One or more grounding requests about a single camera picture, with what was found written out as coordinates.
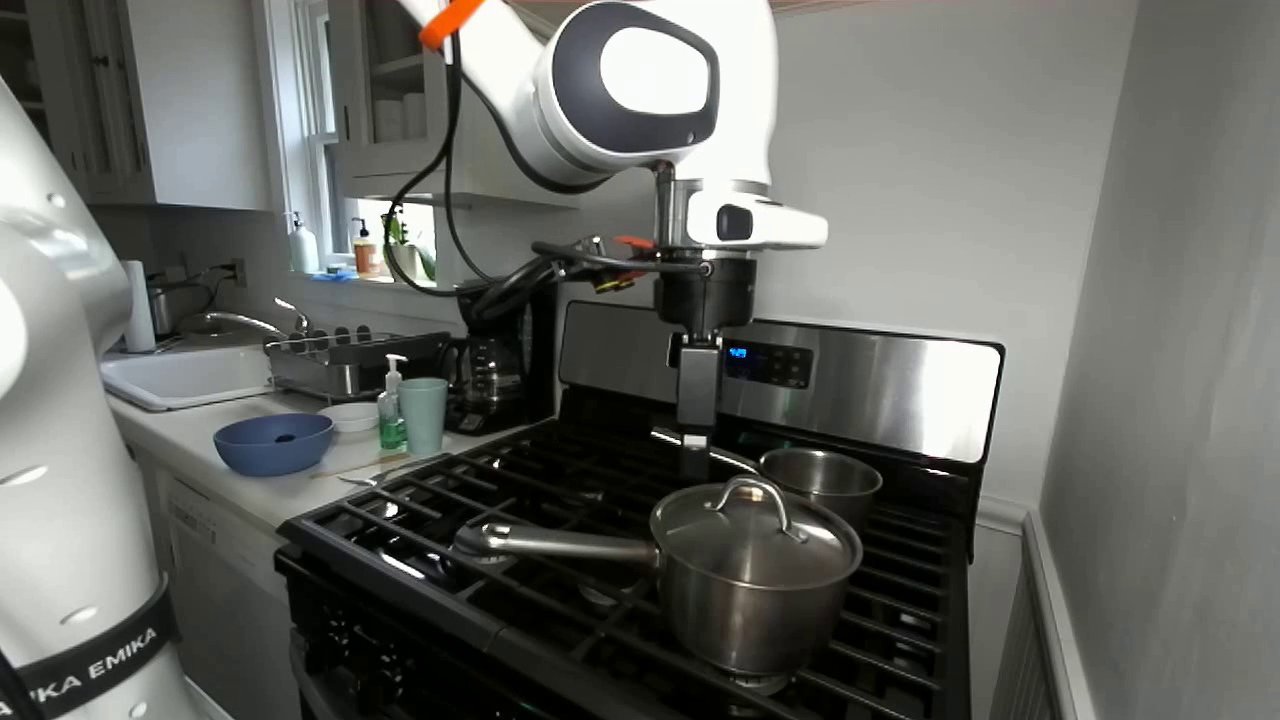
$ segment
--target stove control panel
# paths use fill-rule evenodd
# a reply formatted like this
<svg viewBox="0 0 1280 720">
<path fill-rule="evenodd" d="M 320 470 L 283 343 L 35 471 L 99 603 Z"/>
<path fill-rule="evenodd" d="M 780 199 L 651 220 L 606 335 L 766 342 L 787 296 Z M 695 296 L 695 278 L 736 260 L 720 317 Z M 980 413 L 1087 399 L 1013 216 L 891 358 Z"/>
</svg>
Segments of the stove control panel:
<svg viewBox="0 0 1280 720">
<path fill-rule="evenodd" d="M 811 348 L 728 342 L 722 343 L 722 377 L 780 384 L 780 388 L 806 388 L 811 384 Z"/>
</svg>

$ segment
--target white bowl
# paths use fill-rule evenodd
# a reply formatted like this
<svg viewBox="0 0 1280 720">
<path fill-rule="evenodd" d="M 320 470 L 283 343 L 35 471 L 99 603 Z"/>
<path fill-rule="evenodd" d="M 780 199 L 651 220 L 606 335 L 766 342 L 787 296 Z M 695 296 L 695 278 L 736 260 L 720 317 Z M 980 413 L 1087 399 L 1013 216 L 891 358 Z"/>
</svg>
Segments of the white bowl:
<svg viewBox="0 0 1280 720">
<path fill-rule="evenodd" d="M 327 404 L 320 416 L 327 416 L 340 435 L 374 427 L 374 404 Z"/>
</svg>

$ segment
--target stainless steel pot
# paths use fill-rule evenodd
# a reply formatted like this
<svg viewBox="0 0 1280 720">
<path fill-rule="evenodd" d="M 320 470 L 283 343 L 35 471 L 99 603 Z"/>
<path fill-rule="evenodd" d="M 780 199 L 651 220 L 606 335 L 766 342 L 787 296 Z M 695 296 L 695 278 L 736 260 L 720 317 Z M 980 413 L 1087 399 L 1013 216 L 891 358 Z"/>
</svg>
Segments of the stainless steel pot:
<svg viewBox="0 0 1280 720">
<path fill-rule="evenodd" d="M 831 637 L 860 535 L 828 509 L 783 501 L 760 478 L 691 486 L 648 518 L 651 543 L 623 535 L 480 523 L 460 540 L 494 557 L 657 563 L 674 639 L 731 676 L 787 676 Z"/>
<path fill-rule="evenodd" d="M 671 427 L 651 427 L 657 439 L 681 445 Z M 871 498 L 884 490 L 884 478 L 851 455 L 819 454 L 819 449 L 774 449 L 763 454 L 760 460 L 728 454 L 728 449 L 706 449 L 715 465 L 731 465 L 741 471 L 763 478 L 774 490 L 790 498 L 806 498 L 837 518 L 845 518 L 851 530 L 860 530 L 871 511 Z"/>
</svg>

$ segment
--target blue bowl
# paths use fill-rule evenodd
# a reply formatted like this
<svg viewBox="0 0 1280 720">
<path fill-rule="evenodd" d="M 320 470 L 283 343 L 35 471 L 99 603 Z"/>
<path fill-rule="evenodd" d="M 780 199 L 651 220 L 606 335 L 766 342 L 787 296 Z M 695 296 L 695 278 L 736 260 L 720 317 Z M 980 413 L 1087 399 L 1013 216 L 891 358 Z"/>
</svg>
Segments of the blue bowl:
<svg viewBox="0 0 1280 720">
<path fill-rule="evenodd" d="M 287 478 L 317 470 L 330 435 L 327 416 L 253 416 L 211 431 L 211 449 L 239 478 Z"/>
</svg>

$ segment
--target stovetop grate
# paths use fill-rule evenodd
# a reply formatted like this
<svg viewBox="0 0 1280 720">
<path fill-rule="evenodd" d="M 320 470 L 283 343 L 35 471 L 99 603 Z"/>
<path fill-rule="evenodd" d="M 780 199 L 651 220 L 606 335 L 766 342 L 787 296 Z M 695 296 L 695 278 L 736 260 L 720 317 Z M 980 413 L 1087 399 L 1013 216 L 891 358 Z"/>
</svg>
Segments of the stovetop grate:
<svg viewBox="0 0 1280 720">
<path fill-rule="evenodd" d="M 648 535 L 651 504 L 681 490 L 671 478 L 674 454 L 648 435 L 538 425 L 384 478 L 283 523 L 283 535 L 379 603 L 562 683 L 601 716 L 613 716 L 613 699 L 634 709 L 634 695 L 669 716 L 969 716 L 963 530 L 945 518 L 876 504 L 831 639 L 771 690 L 682 656 L 648 570 L 490 560 L 453 543 L 454 530 L 480 520 Z"/>
</svg>

